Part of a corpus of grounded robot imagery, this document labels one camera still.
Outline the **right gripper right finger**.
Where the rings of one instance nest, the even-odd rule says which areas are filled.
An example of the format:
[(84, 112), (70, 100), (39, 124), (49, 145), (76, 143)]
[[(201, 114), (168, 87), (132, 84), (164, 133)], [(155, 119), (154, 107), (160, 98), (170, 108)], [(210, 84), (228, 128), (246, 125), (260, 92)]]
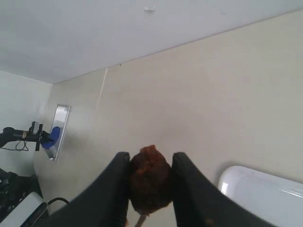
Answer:
[(173, 206), (179, 227), (259, 227), (260, 219), (223, 195), (183, 152), (174, 153)]

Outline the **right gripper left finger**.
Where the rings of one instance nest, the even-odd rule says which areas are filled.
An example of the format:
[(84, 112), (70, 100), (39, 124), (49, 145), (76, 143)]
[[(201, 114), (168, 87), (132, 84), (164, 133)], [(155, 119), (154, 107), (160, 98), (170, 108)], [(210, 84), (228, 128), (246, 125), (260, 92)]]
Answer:
[(118, 152), (78, 197), (42, 221), (44, 227), (124, 227), (130, 155)]

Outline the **left black Piper robot arm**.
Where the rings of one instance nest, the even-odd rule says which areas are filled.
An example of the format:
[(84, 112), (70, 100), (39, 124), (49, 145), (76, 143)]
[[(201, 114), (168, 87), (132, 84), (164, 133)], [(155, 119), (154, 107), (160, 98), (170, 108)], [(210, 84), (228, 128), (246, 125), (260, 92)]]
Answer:
[(0, 170), (0, 205), (18, 203), (31, 192), (37, 192), (36, 180), (33, 177), (19, 176), (13, 172)]

